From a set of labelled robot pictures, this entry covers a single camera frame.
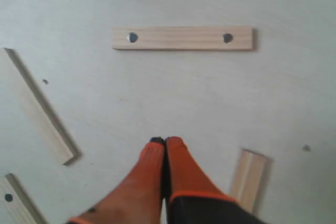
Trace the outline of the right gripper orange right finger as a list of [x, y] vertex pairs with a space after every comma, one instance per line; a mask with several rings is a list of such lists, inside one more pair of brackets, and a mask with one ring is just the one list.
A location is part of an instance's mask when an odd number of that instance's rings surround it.
[[170, 178], [168, 223], [263, 223], [218, 189], [180, 137], [165, 140]]

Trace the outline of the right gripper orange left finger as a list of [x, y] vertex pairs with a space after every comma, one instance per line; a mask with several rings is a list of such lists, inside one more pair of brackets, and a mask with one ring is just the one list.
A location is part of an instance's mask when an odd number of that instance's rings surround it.
[[153, 137], [137, 163], [104, 199], [68, 223], [160, 223], [164, 139]]

